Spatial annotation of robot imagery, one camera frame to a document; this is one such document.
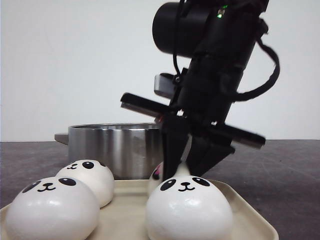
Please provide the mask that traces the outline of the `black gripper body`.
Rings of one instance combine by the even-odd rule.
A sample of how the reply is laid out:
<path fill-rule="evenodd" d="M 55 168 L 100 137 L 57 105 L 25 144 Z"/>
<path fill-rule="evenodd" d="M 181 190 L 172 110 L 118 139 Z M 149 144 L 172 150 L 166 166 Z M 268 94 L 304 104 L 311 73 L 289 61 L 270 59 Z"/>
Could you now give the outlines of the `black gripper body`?
<path fill-rule="evenodd" d="M 225 118 L 230 110 L 230 104 L 222 101 L 217 106 L 211 107 L 203 92 L 191 89 L 183 98 L 176 96 L 170 99 L 170 104 L 165 105 L 141 96 L 124 93 L 120 99 L 121 107 L 160 120 L 165 115 L 182 117 L 198 135 L 213 134 L 217 138 L 226 138 L 231 141 L 261 148 L 266 139 L 258 134 L 248 132 L 225 124 Z"/>

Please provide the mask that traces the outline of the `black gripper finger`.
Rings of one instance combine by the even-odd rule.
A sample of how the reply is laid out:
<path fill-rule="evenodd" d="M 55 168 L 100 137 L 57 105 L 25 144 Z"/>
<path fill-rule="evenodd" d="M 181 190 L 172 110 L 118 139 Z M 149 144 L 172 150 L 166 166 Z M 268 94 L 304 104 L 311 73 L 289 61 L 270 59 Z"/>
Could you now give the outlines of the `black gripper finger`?
<path fill-rule="evenodd" d="M 211 141 L 208 138 L 193 136 L 191 149 L 187 156 L 187 166 L 191 175 L 203 175 L 235 149 L 229 138 L 217 138 Z"/>
<path fill-rule="evenodd" d="M 190 125 L 179 116 L 162 116 L 160 119 L 163 146 L 163 175 L 165 181 L 177 171 L 188 141 Z"/>

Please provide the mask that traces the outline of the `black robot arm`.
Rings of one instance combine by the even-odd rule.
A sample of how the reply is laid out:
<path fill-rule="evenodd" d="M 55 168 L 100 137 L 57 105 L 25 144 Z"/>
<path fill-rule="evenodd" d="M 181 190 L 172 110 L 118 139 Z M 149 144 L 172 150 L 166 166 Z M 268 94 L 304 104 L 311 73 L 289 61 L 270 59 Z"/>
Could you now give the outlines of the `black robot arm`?
<path fill-rule="evenodd" d="M 159 50 L 190 58 L 188 68 L 155 77 L 154 91 L 170 100 L 164 105 L 131 93 L 123 108 L 156 118 L 162 134 L 163 174 L 171 178 L 186 155 L 192 175 L 201 176 L 235 149 L 232 142 L 255 148 L 263 136 L 226 125 L 232 103 L 254 99 L 268 91 L 279 73 L 279 58 L 262 42 L 268 26 L 260 14 L 266 0 L 182 0 L 162 5 L 152 23 Z M 263 85 L 237 91 L 255 45 L 274 61 Z"/>

